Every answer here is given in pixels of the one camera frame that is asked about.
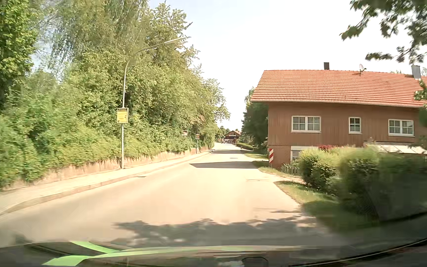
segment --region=distant house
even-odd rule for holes
[[[252,102],[268,104],[268,148],[273,167],[320,145],[355,145],[370,140],[409,145],[427,135],[414,100],[421,90],[414,75],[342,70],[265,70]]]
[[[236,143],[238,138],[240,138],[241,132],[231,131],[225,135],[225,142],[227,143]]]

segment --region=white window frame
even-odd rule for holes
[[[293,150],[303,151],[303,150],[310,149],[310,148],[316,148],[317,149],[318,147],[317,146],[305,146],[305,145],[292,145],[289,161],[293,160]]]
[[[294,117],[304,117],[304,130],[293,130],[293,118]],[[319,130],[308,130],[307,129],[307,118],[319,118]],[[321,133],[322,130],[322,118],[321,116],[306,116],[306,115],[293,115],[291,116],[291,132],[292,133]]]
[[[400,121],[400,133],[390,133],[390,121]],[[403,133],[403,122],[412,122],[413,123],[413,133]],[[387,124],[388,136],[415,136],[415,122],[413,120],[404,120],[404,119],[388,119]]]
[[[360,131],[353,132],[350,130],[350,119],[359,119],[360,120],[360,123],[359,123]],[[349,117],[349,119],[347,120],[347,128],[349,128],[349,134],[362,134],[362,118],[361,117]]]

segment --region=asphalt road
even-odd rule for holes
[[[239,148],[0,216],[0,247],[97,240],[133,247],[339,245]]]

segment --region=lawn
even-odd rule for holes
[[[376,221],[344,210],[335,196],[325,194],[303,184],[279,181],[276,185],[302,205],[305,212],[336,232],[376,226]]]
[[[260,159],[260,160],[268,160],[268,155],[254,153],[254,152],[247,152],[244,153],[245,156],[254,158],[254,159]]]
[[[281,177],[287,177],[287,178],[295,178],[297,179],[297,181],[301,181],[301,177],[297,176],[297,175],[291,175],[288,173],[282,173],[278,170],[276,170],[275,168],[269,167],[270,164],[268,161],[252,161],[253,165],[255,165],[258,170],[260,170],[263,173],[269,173],[269,174],[273,174],[273,175],[277,175],[277,176],[281,176]]]

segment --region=street lamp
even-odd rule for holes
[[[172,44],[172,43],[175,43],[175,42],[178,42],[178,41],[185,40],[187,38],[188,37],[180,37],[180,38],[172,39],[172,40],[169,40],[169,41],[161,43],[161,44],[157,44],[157,45],[146,47],[144,49],[141,49],[141,50],[135,52],[134,54],[137,54],[139,52],[143,52],[143,51],[146,51],[148,49],[155,48],[155,47],[158,47],[158,46],[161,46],[161,45],[169,45],[169,44]],[[130,58],[126,62],[126,66],[125,66],[125,75],[124,75],[124,78],[123,78],[123,104],[122,104],[123,108],[124,108],[125,94],[126,94],[126,71],[128,70],[129,63],[131,62],[132,59],[133,58]],[[122,169],[124,169],[124,124],[122,124]]]

